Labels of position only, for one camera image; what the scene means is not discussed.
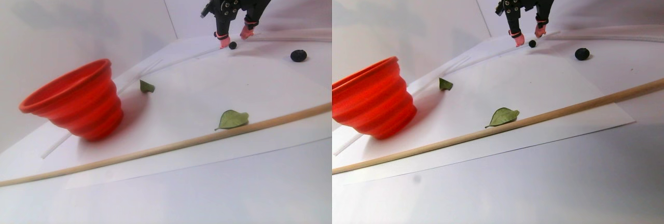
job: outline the white backdrop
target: white backdrop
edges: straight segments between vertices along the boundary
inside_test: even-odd
[[[505,15],[494,13],[500,0],[477,0],[491,36],[507,35]],[[662,0],[555,0],[549,16],[548,32],[588,27],[664,23]],[[537,10],[521,13],[521,31],[534,38]]]
[[[333,81],[397,56],[411,82],[489,37],[475,0],[332,0]]]
[[[0,152],[47,122],[19,111],[38,87],[101,58],[119,75],[174,40],[163,0],[2,0]]]
[[[201,10],[208,0],[165,0],[178,38],[209,35],[216,30],[212,14],[201,19]],[[240,39],[244,26],[244,11],[231,22],[232,40]],[[330,28],[332,3],[330,0],[272,0],[260,19],[256,32],[308,28]]]

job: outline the wooden dowel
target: wooden dowel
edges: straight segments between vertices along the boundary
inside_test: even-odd
[[[254,124],[247,124],[242,127],[236,127],[234,129],[229,129],[226,131],[222,132],[214,132],[212,134],[207,134],[204,136],[199,136],[197,138],[192,138],[192,139],[186,139],[185,141],[180,141],[172,144],[166,144],[163,146],[157,146],[155,148],[150,148],[147,150],[141,150],[141,151],[136,151],[134,153],[129,153],[128,155],[122,155],[122,156],[116,156],[114,158],[109,158],[106,160],[101,160],[97,162],[92,162],[90,164],[83,164],[83,165],[78,165],[74,167],[68,167],[66,169],[62,170],[56,170],[54,172],[47,172],[43,174],[37,174],[34,176],[26,176],[26,177],[20,177],[16,179],[10,179],[7,181],[0,181],[0,187],[2,186],[9,186],[13,184],[22,184],[28,181],[37,181],[41,179],[47,179],[51,177],[57,177],[57,176],[64,176],[68,174],[73,174],[76,172],[82,172],[85,170],[91,170],[97,167],[104,167],[107,165],[112,165],[112,164],[118,164],[121,162],[126,162],[130,160],[135,160],[138,158],[144,158],[146,156],[152,156],[152,155],[158,155],[159,153],[164,153],[168,151],[174,151],[178,150],[181,148],[187,148],[191,146],[195,146],[198,144],[203,144],[203,143],[208,143],[210,141],[217,141],[218,139],[223,139],[223,138],[228,138],[231,136],[236,136],[240,134],[244,134],[247,132],[254,132],[254,131],[259,131],[262,129],[267,129],[270,127],[275,127],[281,124],[286,124],[290,122],[294,122],[296,120],[301,120],[304,118],[309,118],[313,117],[316,115],[320,115],[322,113],[327,113],[330,110],[332,110],[332,103],[327,103],[324,105],[320,106],[315,106],[306,110],[302,110],[296,113],[291,113],[289,115],[284,115],[281,117],[276,117],[276,118],[271,118],[268,120],[264,120],[261,122],[256,122]]]
[[[632,87],[631,89],[627,89],[624,91],[620,91],[617,93],[612,93],[608,94],[606,96],[601,96],[600,98],[592,99],[590,101],[585,101],[582,103],[578,103],[576,105],[571,105],[567,106],[565,108],[560,108],[558,110],[553,110],[548,113],[543,113],[541,115],[536,115],[533,117],[529,118],[524,118],[522,120],[517,120],[515,122],[511,122],[508,124],[504,124],[498,127],[492,127],[490,129],[484,129],[479,132],[473,132],[471,134],[465,134],[463,136],[458,136],[455,138],[451,139],[446,139],[445,141],[440,141],[437,143],[433,144],[428,144],[425,146],[420,146],[418,148],[413,148],[411,150],[405,150],[401,152],[394,153],[393,155],[388,155],[388,156],[382,156],[380,158],[374,158],[372,160],[367,160],[363,162],[359,162],[356,164],[350,164],[342,167],[337,167],[332,169],[332,174],[338,174],[341,172],[348,172],[351,170],[357,170],[359,168],[363,167],[369,167],[372,165],[377,165],[377,164],[382,164],[385,162],[390,162],[394,160],[398,160],[401,158],[406,158],[409,156],[414,156],[414,155],[419,155],[420,153],[425,153],[427,151],[432,151],[432,150],[438,150],[439,148],[444,148],[448,146],[453,146],[455,144],[460,144],[468,141],[473,141],[474,139],[478,138],[484,138],[486,136],[491,136],[493,134],[498,134],[501,132],[507,132],[510,130],[514,130],[517,128],[521,127],[526,127],[531,124],[536,124],[539,122],[544,122],[546,120],[551,120],[554,118],[558,117],[563,117],[566,115],[571,115],[573,113],[578,113],[583,110],[589,110],[591,108],[595,108],[597,106],[603,106],[607,105],[610,103],[616,103],[619,101],[624,101],[628,99],[635,98],[637,96],[641,96],[644,94],[649,94],[655,91],[659,91],[661,89],[664,89],[664,78],[659,79],[657,81],[653,82],[648,82],[646,84],[637,86],[637,87]]]

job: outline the black berry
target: black berry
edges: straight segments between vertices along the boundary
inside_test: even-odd
[[[574,52],[574,56],[579,60],[583,61],[586,60],[590,56],[590,51],[586,48],[580,48],[577,49],[576,52]]]
[[[291,53],[291,60],[295,61],[296,63],[304,61],[306,58],[307,52],[303,51],[302,49],[297,49]]]

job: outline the red silicone cup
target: red silicone cup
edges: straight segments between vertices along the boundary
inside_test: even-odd
[[[398,59],[391,57],[332,84],[332,118],[362,134],[385,139],[417,113]]]
[[[108,59],[93,61],[49,82],[24,99],[19,110],[48,118],[89,141],[111,134],[123,117]]]

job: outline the green leaf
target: green leaf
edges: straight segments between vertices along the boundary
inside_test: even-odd
[[[247,123],[249,123],[248,113],[238,113],[234,110],[228,110],[221,115],[219,128],[214,129],[214,131],[219,129],[234,129],[235,127],[244,126]]]
[[[443,80],[443,78],[438,78],[438,87],[441,91],[452,90],[453,85],[452,82]]]
[[[501,124],[507,124],[509,122],[512,122],[514,120],[517,120],[517,116],[519,115],[519,110],[509,110],[509,108],[500,108],[496,110],[495,113],[493,113],[493,117],[491,118],[491,122],[489,123],[488,126],[484,127],[497,127],[500,126]]]
[[[154,93],[155,92],[155,86],[154,85],[149,84],[147,82],[144,82],[143,80],[139,80],[139,81],[141,81],[141,92],[143,92],[143,93],[147,93],[147,92]]]

